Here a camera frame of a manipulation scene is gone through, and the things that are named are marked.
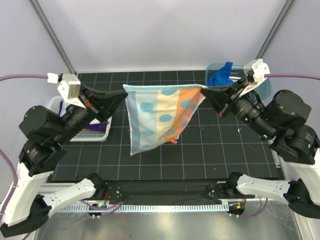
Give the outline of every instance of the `reflective metal surface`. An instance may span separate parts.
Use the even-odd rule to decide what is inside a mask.
[[[264,201],[248,201],[245,215]],[[87,219],[87,213],[59,213],[37,233],[36,240],[302,240],[293,212],[269,201],[256,218],[236,219],[225,212],[127,213]]]

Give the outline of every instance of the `white plastic basket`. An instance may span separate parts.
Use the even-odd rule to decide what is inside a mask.
[[[56,114],[58,114],[61,101],[63,101],[62,96],[55,96],[50,100],[47,108],[55,112]],[[79,132],[74,138],[72,138],[70,142],[103,142],[105,141],[109,134],[111,120],[112,120],[112,117],[108,119],[109,124],[106,126],[105,132],[83,130]]]

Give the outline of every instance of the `white wall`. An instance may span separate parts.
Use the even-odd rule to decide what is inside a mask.
[[[78,72],[246,64],[284,0],[39,0]]]
[[[65,73],[67,68],[53,47],[37,15],[26,0],[0,1],[0,76],[9,74]],[[34,105],[46,105],[58,95],[45,79],[13,79],[0,82],[0,148],[16,166],[26,139],[18,125]],[[0,202],[12,182],[0,158]]]
[[[299,0],[265,54],[272,73],[305,73],[320,76],[320,1]],[[312,107],[307,124],[320,135],[320,81],[302,78],[271,78],[273,94],[288,89]],[[287,177],[297,177],[289,170]],[[314,239],[320,238],[320,220],[309,220]]]

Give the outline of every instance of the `black tiled table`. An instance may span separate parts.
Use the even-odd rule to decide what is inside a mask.
[[[204,84],[205,71],[83,73],[81,82],[97,90],[120,90],[129,85]],[[279,177],[267,142],[232,113],[218,118],[204,100],[181,134],[178,143],[130,156],[126,106],[112,116],[104,142],[71,142],[59,162],[53,181],[98,173],[105,180],[225,179],[231,172],[253,177]]]

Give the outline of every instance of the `blue plastic bin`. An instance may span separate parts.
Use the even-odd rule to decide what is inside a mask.
[[[205,78],[204,82],[205,85],[208,86],[208,81],[211,78],[211,76],[221,69],[224,66],[222,63],[214,63],[208,66],[205,70]],[[230,80],[236,82],[238,79],[242,78],[245,76],[244,73],[244,66],[241,65],[233,65],[232,66],[232,71],[230,74]],[[264,81],[259,87],[255,89],[255,91],[259,94],[261,100],[267,99],[270,95],[270,82],[269,79]]]

